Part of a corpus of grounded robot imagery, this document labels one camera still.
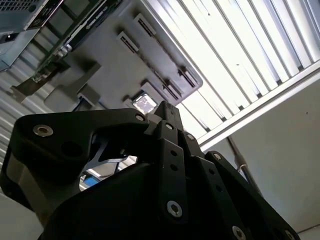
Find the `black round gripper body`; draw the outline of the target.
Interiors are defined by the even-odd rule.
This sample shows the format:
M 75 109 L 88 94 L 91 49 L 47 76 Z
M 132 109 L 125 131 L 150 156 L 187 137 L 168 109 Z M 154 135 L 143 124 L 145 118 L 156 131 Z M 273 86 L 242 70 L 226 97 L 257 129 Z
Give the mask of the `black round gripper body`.
M 179 163 L 139 163 L 64 202 L 46 224 L 46 240 L 224 240 L 209 197 Z

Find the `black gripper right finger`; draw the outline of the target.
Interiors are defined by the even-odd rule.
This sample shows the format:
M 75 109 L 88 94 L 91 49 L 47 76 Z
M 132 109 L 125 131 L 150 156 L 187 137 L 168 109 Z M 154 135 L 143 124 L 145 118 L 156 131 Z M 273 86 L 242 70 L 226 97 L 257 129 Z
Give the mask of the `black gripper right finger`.
M 298 240 L 296 231 L 217 151 L 203 153 L 177 111 L 189 222 L 180 240 Z

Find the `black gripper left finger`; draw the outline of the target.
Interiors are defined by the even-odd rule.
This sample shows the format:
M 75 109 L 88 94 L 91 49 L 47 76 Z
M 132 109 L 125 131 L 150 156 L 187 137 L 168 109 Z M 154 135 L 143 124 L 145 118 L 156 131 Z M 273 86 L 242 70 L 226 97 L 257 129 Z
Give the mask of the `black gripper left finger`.
M 137 164 L 184 165 L 178 109 L 162 102 L 147 117 L 132 108 L 26 115 L 12 131 L 2 189 L 45 229 L 72 197 Z

